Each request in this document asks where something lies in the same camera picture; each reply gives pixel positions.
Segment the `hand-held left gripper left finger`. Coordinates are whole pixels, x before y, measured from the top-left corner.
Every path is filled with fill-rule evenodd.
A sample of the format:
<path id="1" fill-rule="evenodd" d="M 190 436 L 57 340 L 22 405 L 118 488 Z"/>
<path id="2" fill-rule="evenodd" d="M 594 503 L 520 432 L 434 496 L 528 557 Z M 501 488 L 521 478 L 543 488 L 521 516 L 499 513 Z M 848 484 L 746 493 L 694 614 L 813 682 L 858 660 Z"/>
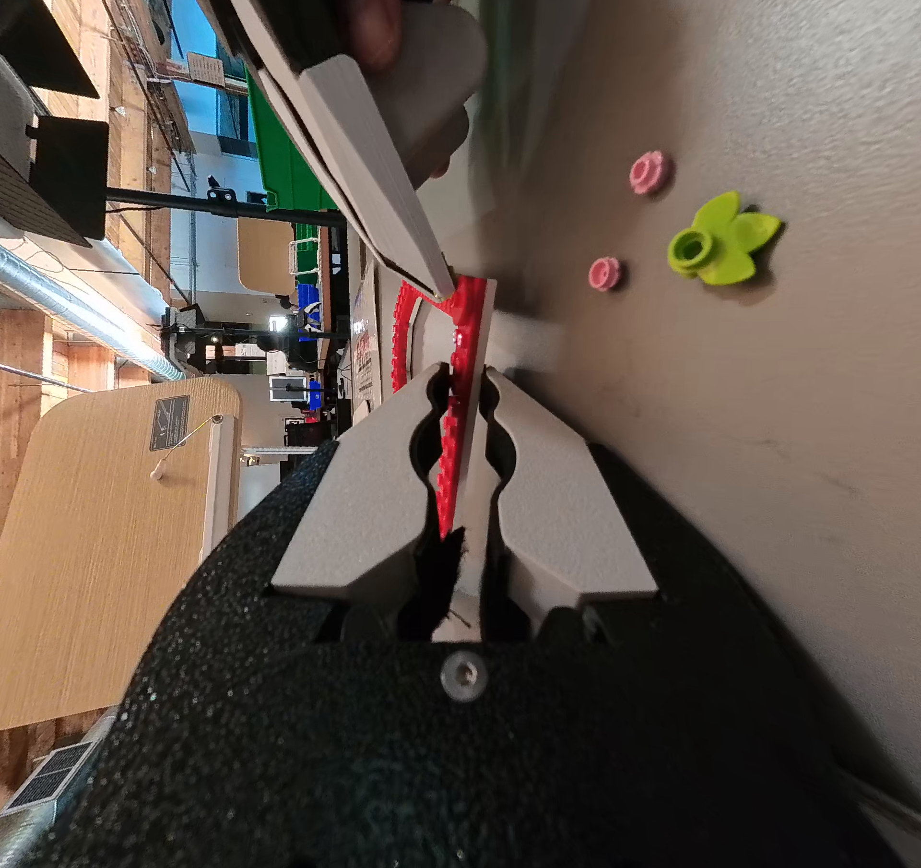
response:
<path id="1" fill-rule="evenodd" d="M 272 576 L 277 591 L 395 623 L 418 590 L 420 549 L 440 534 L 430 473 L 449 394 L 450 368 L 434 363 L 339 438 Z"/>

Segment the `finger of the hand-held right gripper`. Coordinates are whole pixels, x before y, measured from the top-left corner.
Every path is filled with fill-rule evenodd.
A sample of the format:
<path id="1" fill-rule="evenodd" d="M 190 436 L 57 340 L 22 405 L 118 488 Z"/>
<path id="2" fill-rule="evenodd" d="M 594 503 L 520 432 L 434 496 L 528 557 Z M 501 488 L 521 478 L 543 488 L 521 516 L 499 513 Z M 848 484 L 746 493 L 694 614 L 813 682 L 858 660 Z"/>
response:
<path id="1" fill-rule="evenodd" d="M 382 263 L 430 298 L 455 281 L 356 62 L 333 56 L 298 76 L 298 110 Z"/>
<path id="2" fill-rule="evenodd" d="M 266 99 L 341 213 L 376 254 L 344 192 L 337 187 L 324 164 L 298 110 L 298 76 L 304 69 L 339 55 L 355 61 L 342 40 L 339 0 L 228 2 L 231 16 L 241 32 L 238 38 L 241 49 L 255 68 Z M 356 64 L 369 87 L 361 67 Z"/>

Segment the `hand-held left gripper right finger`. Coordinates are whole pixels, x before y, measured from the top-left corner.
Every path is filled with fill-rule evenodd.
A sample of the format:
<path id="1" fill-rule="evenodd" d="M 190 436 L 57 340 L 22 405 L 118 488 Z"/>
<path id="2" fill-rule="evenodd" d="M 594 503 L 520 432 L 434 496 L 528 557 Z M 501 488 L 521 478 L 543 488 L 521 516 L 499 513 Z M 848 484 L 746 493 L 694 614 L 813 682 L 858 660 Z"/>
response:
<path id="1" fill-rule="evenodd" d="M 587 441 L 497 369 L 484 370 L 490 498 L 485 637 L 533 637 L 559 608 L 659 590 Z"/>

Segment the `red heart lego plate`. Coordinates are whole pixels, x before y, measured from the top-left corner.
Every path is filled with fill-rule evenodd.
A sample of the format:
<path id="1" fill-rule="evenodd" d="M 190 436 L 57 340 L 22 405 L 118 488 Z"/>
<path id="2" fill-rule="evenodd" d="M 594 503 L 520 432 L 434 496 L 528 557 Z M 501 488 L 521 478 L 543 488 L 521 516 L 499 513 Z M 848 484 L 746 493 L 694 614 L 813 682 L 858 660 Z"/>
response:
<path id="1" fill-rule="evenodd" d="M 408 434 L 410 481 L 422 489 L 422 531 L 412 543 L 420 593 L 449 605 L 479 592 L 487 554 L 496 474 L 486 470 L 486 422 L 480 417 L 496 284 L 462 275 L 450 298 L 435 301 L 403 283 L 393 314 L 392 398 Z M 452 332 L 449 355 L 412 375 L 414 325 L 420 309 L 440 312 Z"/>

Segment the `lime green lego leaf piece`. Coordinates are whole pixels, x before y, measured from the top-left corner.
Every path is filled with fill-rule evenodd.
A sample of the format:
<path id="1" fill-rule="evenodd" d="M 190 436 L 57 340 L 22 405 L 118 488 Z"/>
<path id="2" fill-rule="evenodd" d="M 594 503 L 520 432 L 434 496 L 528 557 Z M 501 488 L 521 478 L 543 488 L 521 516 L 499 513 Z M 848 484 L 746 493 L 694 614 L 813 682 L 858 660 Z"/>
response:
<path id="1" fill-rule="evenodd" d="M 771 242 L 783 224 L 773 215 L 743 210 L 742 197 L 735 190 L 719 194 L 672 238 L 667 249 L 669 267 L 708 286 L 742 284 L 756 273 L 754 253 Z"/>

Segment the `green storage bin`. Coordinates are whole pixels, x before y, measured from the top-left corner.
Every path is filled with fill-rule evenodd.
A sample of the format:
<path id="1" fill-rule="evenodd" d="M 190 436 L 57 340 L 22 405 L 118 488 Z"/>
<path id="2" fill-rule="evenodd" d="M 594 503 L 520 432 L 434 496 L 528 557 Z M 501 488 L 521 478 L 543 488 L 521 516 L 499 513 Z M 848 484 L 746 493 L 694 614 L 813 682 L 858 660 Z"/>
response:
<path id="1" fill-rule="evenodd" d="M 337 210 L 338 206 L 288 137 L 249 69 L 246 81 L 267 208 Z"/>

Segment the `wooden flip-top table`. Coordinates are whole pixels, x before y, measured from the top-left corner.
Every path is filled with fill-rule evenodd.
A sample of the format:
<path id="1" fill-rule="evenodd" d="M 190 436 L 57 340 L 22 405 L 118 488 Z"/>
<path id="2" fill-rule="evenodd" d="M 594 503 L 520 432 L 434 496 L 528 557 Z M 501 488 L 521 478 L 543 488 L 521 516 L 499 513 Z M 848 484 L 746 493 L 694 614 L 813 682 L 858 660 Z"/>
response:
<path id="1" fill-rule="evenodd" d="M 289 245 L 295 239 L 291 223 L 255 218 L 236 221 L 238 280 L 253 293 L 289 295 L 295 292 Z"/>
<path id="2" fill-rule="evenodd" d="M 121 700 L 236 524 L 242 413 L 205 377 L 81 393 L 38 422 L 2 530 L 2 730 Z"/>

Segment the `black metal pole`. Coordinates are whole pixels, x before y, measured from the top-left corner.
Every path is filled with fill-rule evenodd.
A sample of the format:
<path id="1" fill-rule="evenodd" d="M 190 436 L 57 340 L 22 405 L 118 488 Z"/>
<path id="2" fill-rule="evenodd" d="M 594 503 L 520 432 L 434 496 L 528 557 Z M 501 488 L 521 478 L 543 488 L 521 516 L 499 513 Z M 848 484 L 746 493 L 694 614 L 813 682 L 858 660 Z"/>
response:
<path id="1" fill-rule="evenodd" d="M 107 187 L 105 198 L 112 203 L 184 210 L 193 213 L 206 213 L 215 217 L 259 219 L 330 229 L 344 229 L 346 226 L 346 219 L 338 210 L 268 209 L 266 206 L 256 203 L 240 202 L 233 190 L 224 187 L 209 188 L 205 197 L 160 194 L 152 191 Z"/>

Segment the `white printed poster board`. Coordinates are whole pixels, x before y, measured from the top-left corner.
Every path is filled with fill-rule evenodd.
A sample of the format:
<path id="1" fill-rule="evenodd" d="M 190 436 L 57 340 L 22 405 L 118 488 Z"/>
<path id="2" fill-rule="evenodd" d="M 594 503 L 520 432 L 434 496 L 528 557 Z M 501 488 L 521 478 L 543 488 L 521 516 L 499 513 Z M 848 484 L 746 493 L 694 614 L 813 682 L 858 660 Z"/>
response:
<path id="1" fill-rule="evenodd" d="M 351 313 L 352 414 L 358 423 L 382 403 L 382 373 L 378 335 L 377 272 L 366 266 Z"/>

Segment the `black panel on pole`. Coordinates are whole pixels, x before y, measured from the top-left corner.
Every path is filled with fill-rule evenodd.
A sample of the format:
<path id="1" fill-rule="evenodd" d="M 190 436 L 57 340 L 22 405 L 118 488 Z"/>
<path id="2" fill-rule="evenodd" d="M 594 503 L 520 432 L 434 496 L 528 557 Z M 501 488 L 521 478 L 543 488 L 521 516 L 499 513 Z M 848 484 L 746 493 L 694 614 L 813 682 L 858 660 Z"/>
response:
<path id="1" fill-rule="evenodd" d="M 79 236 L 103 240 L 109 125 L 48 115 L 40 116 L 28 135 L 37 143 L 30 186 Z"/>

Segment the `dark textured acoustic panel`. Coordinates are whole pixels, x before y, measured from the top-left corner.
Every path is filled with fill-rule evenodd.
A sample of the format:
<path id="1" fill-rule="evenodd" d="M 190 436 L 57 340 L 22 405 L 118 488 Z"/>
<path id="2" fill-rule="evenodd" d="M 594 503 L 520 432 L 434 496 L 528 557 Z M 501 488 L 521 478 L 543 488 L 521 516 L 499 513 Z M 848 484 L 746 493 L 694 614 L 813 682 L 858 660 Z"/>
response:
<path id="1" fill-rule="evenodd" d="M 4 157 L 1 157 L 1 217 L 17 229 L 90 247 Z"/>

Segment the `thin metal rod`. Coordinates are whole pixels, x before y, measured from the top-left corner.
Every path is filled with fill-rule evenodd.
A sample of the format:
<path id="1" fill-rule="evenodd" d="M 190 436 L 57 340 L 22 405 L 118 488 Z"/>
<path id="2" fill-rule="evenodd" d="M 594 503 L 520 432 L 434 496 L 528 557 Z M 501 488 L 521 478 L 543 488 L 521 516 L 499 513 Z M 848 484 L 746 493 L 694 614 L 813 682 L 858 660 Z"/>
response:
<path id="1" fill-rule="evenodd" d="M 80 392 L 80 393 L 93 393 L 93 389 L 86 389 L 85 387 L 77 386 L 72 383 L 60 380 L 56 377 L 46 376 L 38 372 L 16 368 L 7 364 L 1 363 L 0 369 L 2 372 L 5 372 L 9 375 L 15 375 L 19 378 L 25 378 L 29 380 L 37 381 L 42 385 L 54 386 L 58 388 L 63 388 L 68 391 Z"/>

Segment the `dark grid ceiling panel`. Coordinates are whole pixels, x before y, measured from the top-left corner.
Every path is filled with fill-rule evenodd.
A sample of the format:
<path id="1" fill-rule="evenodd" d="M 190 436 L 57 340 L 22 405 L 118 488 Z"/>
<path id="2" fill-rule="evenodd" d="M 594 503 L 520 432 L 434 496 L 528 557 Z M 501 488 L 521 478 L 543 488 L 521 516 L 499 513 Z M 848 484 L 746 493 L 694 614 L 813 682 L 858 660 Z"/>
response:
<path id="1" fill-rule="evenodd" d="M 2 816 L 56 801 L 97 746 L 97 741 L 84 740 L 53 750 L 2 808 Z"/>

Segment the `silver ribbed ceiling duct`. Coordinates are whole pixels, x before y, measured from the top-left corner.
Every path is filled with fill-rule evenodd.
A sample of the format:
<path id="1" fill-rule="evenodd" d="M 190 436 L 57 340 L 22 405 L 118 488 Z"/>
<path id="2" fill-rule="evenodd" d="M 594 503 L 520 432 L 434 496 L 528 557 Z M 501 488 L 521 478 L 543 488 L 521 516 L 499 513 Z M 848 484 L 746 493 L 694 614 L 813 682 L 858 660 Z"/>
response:
<path id="1" fill-rule="evenodd" d="M 159 350 L 144 344 L 118 323 L 68 291 L 57 281 L 43 275 L 15 253 L 1 247 L 1 283 L 52 318 L 71 326 L 76 332 L 93 339 L 129 359 L 161 380 L 178 381 L 184 373 Z"/>

